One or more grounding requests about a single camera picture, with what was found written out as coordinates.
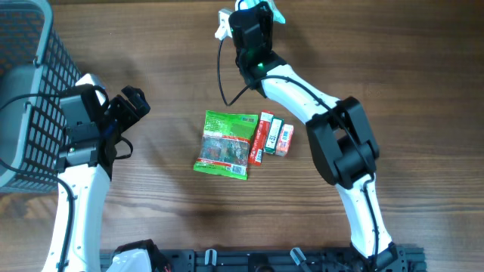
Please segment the green snack bag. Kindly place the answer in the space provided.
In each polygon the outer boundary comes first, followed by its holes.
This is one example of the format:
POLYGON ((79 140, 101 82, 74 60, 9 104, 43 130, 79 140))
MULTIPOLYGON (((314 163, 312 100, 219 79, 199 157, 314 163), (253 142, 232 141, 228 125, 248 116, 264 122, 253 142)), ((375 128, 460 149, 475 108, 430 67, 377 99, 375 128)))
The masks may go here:
POLYGON ((246 180, 250 143, 258 122, 257 115, 207 110, 194 170, 246 180))

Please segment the red stick sachet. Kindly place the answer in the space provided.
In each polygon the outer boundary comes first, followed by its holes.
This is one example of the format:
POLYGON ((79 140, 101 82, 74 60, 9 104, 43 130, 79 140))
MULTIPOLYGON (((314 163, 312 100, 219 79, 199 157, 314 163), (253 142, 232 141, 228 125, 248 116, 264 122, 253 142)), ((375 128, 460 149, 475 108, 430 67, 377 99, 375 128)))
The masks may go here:
POLYGON ((256 129, 253 146, 248 160, 249 164, 251 165, 261 166, 262 164, 262 154, 273 117, 274 114, 270 111, 263 110, 261 112, 259 124, 256 129))

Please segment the mint wet wipes pack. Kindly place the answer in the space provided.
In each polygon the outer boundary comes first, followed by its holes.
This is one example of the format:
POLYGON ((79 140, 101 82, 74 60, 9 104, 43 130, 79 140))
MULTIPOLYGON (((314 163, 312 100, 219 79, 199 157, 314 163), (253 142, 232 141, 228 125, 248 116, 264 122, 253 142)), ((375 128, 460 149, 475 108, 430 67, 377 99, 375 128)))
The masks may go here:
POLYGON ((273 13, 273 19, 279 24, 285 24, 286 19, 284 15, 278 10, 275 2, 273 0, 246 0, 249 8, 257 6, 261 2, 266 2, 273 13))

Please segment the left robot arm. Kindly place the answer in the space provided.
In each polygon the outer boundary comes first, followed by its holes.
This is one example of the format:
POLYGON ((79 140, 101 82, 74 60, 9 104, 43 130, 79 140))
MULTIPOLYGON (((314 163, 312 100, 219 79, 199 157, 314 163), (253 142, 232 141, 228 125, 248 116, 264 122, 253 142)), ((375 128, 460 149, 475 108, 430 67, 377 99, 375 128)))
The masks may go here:
POLYGON ((99 271, 104 202, 116 145, 123 132, 150 112, 144 92, 127 85, 109 98, 99 79, 84 75, 60 99, 67 142, 54 170, 57 212, 44 271, 99 271))

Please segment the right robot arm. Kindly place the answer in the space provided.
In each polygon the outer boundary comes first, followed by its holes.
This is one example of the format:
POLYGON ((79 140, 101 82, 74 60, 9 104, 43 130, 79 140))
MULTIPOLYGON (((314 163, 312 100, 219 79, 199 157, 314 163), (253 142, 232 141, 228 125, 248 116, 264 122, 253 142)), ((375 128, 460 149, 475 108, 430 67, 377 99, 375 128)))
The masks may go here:
POLYGON ((277 20, 278 11, 271 1, 238 1, 219 25, 233 40, 235 64, 246 87, 279 103, 305 125, 318 173, 340 194, 351 247, 362 268, 382 271, 397 260, 398 251, 377 201, 380 148, 364 107, 354 97, 325 94, 298 76, 272 48, 277 20))

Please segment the white barcode scanner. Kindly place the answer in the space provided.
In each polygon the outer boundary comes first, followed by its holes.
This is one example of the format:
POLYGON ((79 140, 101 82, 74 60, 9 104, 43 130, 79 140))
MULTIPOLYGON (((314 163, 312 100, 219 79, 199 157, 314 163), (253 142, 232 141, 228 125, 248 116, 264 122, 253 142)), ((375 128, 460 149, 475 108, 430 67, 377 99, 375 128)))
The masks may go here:
POLYGON ((240 11, 240 10, 246 10, 248 9, 249 6, 247 4, 247 1, 246 0, 237 0, 235 2, 235 10, 236 11, 240 11))

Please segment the grey mesh basket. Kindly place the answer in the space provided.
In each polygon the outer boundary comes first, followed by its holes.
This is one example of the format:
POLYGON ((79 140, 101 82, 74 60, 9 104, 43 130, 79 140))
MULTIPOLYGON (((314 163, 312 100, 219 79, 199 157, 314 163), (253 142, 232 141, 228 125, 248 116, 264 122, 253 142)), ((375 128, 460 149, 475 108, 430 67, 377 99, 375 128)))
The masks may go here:
POLYGON ((59 96, 81 73, 54 29, 47 0, 1 3, 1 191, 56 190, 65 142, 59 96))

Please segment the green white medicine box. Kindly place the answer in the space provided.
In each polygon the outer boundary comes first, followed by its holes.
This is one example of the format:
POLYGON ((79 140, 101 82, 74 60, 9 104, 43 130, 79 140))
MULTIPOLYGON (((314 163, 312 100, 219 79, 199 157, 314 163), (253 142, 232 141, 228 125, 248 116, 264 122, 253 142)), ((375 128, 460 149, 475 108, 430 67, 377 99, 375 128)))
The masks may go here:
POLYGON ((278 117, 274 117, 272 119, 269 131, 268 131, 268 136, 264 146, 265 153, 275 154, 278 138, 283 126, 284 126, 283 119, 280 119, 278 117))

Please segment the pink tissue pack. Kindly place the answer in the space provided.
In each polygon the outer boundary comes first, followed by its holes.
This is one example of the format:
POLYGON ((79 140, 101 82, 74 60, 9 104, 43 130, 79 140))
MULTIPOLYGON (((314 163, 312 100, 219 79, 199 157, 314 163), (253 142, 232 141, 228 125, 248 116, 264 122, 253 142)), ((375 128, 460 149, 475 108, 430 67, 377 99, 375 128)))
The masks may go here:
POLYGON ((294 127, 290 124, 284 124, 281 133, 279 134, 278 142, 276 145, 275 154, 277 156, 286 156, 289 148, 290 142, 293 136, 294 127))

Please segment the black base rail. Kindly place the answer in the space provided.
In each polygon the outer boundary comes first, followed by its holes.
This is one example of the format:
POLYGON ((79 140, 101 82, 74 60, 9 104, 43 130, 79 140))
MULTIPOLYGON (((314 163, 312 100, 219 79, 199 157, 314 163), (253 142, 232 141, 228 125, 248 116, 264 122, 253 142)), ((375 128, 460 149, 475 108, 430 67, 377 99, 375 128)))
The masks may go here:
MULTIPOLYGON (((302 250, 306 257, 303 264, 296 264, 290 250, 264 251, 217 251, 216 264, 206 263, 205 252, 185 250, 161 250, 171 264, 171 271, 366 271, 362 261, 350 248, 326 248, 302 250)), ((107 271, 113 253, 101 252, 101 271, 107 271)), ((380 271, 424 272, 427 271, 424 249, 397 246, 396 260, 380 271)))

